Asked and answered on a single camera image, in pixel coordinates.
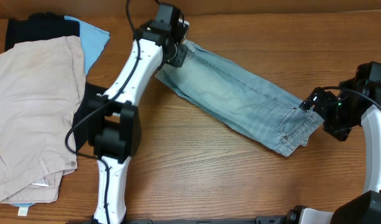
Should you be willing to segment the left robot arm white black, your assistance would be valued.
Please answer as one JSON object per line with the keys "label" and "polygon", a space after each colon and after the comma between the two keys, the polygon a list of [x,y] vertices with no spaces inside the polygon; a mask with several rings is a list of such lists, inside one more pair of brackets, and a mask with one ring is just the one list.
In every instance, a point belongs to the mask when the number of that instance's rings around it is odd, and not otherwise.
{"label": "left robot arm white black", "polygon": [[151,20],[134,31],[131,54],[115,83],[89,104],[88,142],[99,169],[98,204],[92,223],[125,223],[129,163],[141,139],[138,105],[151,76],[164,64],[180,67],[189,22]]}

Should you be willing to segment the light blue denim shorts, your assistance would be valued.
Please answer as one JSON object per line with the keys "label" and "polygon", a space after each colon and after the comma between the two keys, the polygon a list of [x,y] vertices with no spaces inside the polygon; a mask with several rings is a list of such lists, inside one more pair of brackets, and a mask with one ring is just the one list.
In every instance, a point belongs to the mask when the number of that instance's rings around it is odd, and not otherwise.
{"label": "light blue denim shorts", "polygon": [[322,125],[291,93],[194,42],[185,45],[183,65],[165,64],[156,78],[231,129],[288,157]]}

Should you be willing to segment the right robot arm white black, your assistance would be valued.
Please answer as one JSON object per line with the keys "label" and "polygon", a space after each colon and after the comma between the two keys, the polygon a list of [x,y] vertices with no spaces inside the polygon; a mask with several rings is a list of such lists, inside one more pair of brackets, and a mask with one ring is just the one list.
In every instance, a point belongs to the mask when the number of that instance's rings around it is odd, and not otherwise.
{"label": "right robot arm white black", "polygon": [[354,126],[364,130],[366,175],[362,195],[334,212],[297,205],[277,223],[381,223],[381,78],[353,78],[336,87],[317,87],[300,108],[323,117],[323,129],[345,141]]}

